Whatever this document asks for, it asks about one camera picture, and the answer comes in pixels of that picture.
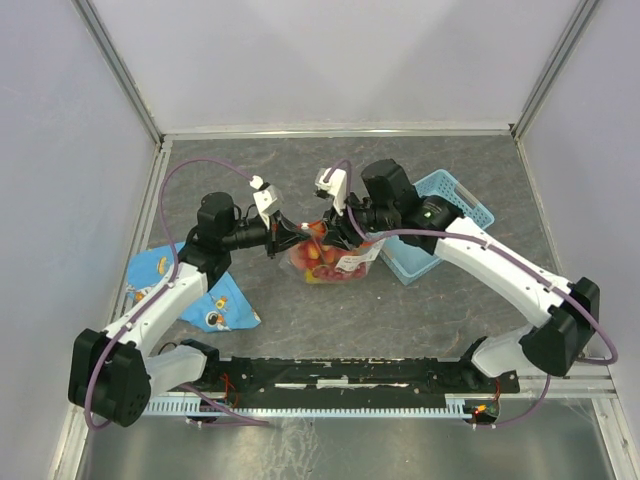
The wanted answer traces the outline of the red yellow strawberry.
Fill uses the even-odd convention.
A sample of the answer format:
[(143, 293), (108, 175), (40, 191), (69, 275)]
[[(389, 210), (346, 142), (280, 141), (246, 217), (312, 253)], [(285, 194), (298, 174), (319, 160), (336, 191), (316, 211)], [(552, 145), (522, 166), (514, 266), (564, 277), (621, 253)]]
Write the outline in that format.
[(299, 270), (306, 270), (308, 268), (308, 257), (299, 251), (293, 251), (290, 254), (290, 261), (293, 266)]
[(326, 234), (326, 226), (323, 221), (316, 221), (308, 224), (310, 233), (315, 237), (323, 237)]
[(298, 250), (300, 256), (308, 260), (318, 260), (322, 252), (321, 248), (313, 241), (304, 242)]

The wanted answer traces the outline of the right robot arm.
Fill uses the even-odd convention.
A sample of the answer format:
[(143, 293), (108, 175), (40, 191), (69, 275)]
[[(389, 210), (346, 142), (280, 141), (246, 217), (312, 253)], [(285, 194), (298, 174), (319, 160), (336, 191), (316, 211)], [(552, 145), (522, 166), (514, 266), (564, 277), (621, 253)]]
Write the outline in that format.
[(329, 198), (325, 241), (352, 248), (368, 240), (398, 237), (405, 244), (449, 262), (498, 293), (527, 326), (487, 337), (458, 368), (467, 389), (481, 391), (495, 377), (533, 366), (566, 375), (597, 331), (600, 288), (582, 277), (570, 281), (526, 260), (491, 237), (460, 207), (438, 194), (418, 192), (394, 160), (361, 173), (367, 195), (350, 188), (351, 166), (341, 161), (319, 171), (316, 194)]

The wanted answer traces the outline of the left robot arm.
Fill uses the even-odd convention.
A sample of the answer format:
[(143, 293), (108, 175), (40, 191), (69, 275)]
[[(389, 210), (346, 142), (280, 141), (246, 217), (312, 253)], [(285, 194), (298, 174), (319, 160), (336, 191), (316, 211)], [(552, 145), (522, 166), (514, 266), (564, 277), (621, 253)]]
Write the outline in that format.
[(86, 329), (75, 339), (68, 398), (83, 408), (89, 428), (99, 427), (96, 417), (128, 427), (159, 394), (193, 384), (209, 390), (219, 383), (220, 356), (214, 347), (187, 340), (166, 354), (151, 351), (223, 277), (233, 251), (262, 247), (273, 257), (309, 239), (307, 231), (271, 208), (265, 193), (256, 193), (254, 202), (258, 213), (246, 219), (238, 216), (229, 194), (206, 195), (168, 274), (109, 327)]

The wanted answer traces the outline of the purple grapes bunch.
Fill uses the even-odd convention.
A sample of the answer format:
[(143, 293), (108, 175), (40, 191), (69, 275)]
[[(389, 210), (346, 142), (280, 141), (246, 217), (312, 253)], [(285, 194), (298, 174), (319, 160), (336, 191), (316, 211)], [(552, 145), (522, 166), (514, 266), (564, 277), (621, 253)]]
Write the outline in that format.
[(316, 283), (339, 284), (363, 278), (367, 273), (366, 263), (358, 265), (353, 271), (321, 265), (310, 272), (310, 279)]

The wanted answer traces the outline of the light blue plastic basket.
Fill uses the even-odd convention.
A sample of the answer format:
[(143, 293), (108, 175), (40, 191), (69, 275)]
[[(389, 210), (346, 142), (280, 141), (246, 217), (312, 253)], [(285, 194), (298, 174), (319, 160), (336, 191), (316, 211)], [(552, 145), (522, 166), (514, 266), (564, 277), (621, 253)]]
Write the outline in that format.
[[(451, 202), (482, 229), (487, 229), (495, 222), (490, 210), (444, 169), (423, 177), (414, 186), (421, 197), (437, 195)], [(398, 236), (386, 239), (380, 256), (404, 286), (417, 281), (442, 262), (418, 247), (405, 244)]]

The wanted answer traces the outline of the clear zip top bag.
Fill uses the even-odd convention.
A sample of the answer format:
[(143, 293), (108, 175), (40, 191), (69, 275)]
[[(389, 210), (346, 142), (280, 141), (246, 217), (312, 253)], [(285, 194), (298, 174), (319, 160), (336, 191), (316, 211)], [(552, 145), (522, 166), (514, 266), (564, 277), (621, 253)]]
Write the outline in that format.
[[(302, 223), (300, 227), (307, 230), (309, 223)], [(280, 260), (280, 268), (289, 276), (300, 280), (306, 284), (311, 285), (320, 285), (324, 283), (316, 283), (310, 279), (310, 272), (318, 266), (327, 265), (329, 267), (337, 267), (340, 269), (344, 269), (346, 271), (353, 271), (360, 264), (366, 263), (369, 270), (374, 263), (374, 261), (378, 258), (384, 243), (385, 239), (379, 240), (377, 242), (365, 242), (360, 247), (346, 250), (334, 246), (330, 246), (324, 242), (323, 237), (315, 237), (311, 234), (311, 238), (307, 241), (313, 241), (316, 243), (322, 250), (321, 257), (318, 260), (308, 260), (308, 268), (306, 270), (299, 270), (293, 266), (290, 261), (290, 254), (293, 251), (299, 251), (298, 248), (304, 243), (300, 243), (295, 247), (289, 249)]]

